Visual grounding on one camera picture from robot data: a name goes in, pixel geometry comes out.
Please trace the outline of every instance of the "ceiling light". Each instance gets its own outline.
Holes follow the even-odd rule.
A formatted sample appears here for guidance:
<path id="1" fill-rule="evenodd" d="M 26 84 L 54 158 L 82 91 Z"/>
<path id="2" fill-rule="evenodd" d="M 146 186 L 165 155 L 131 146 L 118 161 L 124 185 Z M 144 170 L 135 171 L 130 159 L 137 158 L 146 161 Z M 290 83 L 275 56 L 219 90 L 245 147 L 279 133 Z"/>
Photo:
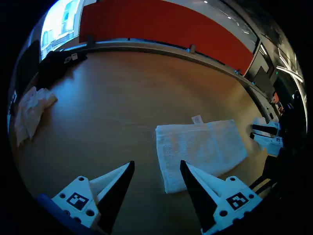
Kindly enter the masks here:
<path id="1" fill-rule="evenodd" d="M 263 45 L 262 45 L 262 44 L 261 44 L 261 48 L 262 48 L 262 50 L 263 50 L 264 54 L 266 54 L 266 55 L 267 55 L 266 50 L 265 50 L 265 48 L 263 47 Z"/>
<path id="2" fill-rule="evenodd" d="M 291 76 L 295 77 L 296 79 L 298 79 L 300 82 L 303 82 L 302 77 L 300 77 L 298 74 L 296 74 L 294 71 L 291 71 L 289 69 L 286 69 L 284 67 L 281 66 L 276 66 L 277 69 L 282 70 L 286 73 L 289 73 Z"/>

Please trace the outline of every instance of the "white cloth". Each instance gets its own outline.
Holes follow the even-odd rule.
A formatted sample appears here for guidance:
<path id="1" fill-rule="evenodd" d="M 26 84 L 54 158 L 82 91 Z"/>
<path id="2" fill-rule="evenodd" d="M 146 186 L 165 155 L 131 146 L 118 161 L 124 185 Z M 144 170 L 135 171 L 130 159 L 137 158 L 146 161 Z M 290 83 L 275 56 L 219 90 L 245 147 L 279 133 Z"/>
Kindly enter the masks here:
<path id="1" fill-rule="evenodd" d="M 22 97 L 14 124 L 17 146 L 28 137 L 32 139 L 44 109 L 56 100 L 55 95 L 48 89 L 36 91 L 36 87 L 32 87 Z"/>
<path id="2" fill-rule="evenodd" d="M 219 176 L 247 157 L 233 120 L 156 127 L 156 150 L 166 193 L 186 190 L 180 160 Z"/>

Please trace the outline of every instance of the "desk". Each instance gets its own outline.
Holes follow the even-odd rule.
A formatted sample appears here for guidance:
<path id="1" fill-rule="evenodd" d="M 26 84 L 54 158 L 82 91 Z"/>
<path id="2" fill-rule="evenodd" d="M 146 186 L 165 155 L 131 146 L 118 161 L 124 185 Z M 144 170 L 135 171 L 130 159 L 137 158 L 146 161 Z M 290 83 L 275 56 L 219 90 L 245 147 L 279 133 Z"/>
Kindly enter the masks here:
<path id="1" fill-rule="evenodd" d="M 93 179 L 130 160 L 135 173 L 112 234 L 200 234 L 187 192 L 167 195 L 158 164 L 155 128 L 234 119 L 248 157 L 221 178 L 251 184 L 266 152 L 249 138 L 261 117 L 240 83 L 214 69 L 142 52 L 97 52 L 52 88 L 32 141 L 19 148 L 22 178 L 36 196 L 55 196 L 79 175 Z"/>

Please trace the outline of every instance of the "white towel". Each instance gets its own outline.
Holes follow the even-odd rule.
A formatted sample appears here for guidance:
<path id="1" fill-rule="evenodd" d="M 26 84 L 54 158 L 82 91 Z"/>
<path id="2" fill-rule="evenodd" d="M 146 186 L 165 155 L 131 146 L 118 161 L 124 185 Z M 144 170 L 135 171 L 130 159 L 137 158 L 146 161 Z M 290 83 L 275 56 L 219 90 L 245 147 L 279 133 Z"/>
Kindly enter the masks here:
<path id="1" fill-rule="evenodd" d="M 166 193 L 186 190 L 180 160 L 219 176 L 247 157 L 233 120 L 196 125 L 162 125 L 156 129 L 156 150 Z"/>
<path id="2" fill-rule="evenodd" d="M 36 87 L 32 87 L 22 97 L 14 124 L 17 146 L 28 137 L 32 139 L 44 109 L 56 100 L 57 98 L 51 91 L 46 88 L 36 91 Z"/>

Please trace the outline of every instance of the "orange panel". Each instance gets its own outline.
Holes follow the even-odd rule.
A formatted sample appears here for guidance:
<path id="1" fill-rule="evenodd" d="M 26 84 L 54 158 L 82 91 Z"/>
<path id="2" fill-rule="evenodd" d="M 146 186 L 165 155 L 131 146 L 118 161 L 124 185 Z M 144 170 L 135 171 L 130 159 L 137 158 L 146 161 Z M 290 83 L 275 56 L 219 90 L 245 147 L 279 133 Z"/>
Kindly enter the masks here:
<path id="1" fill-rule="evenodd" d="M 161 0 L 105 0 L 83 8 L 79 41 L 141 38 L 208 55 L 244 73 L 253 54 L 233 34 L 206 16 Z"/>

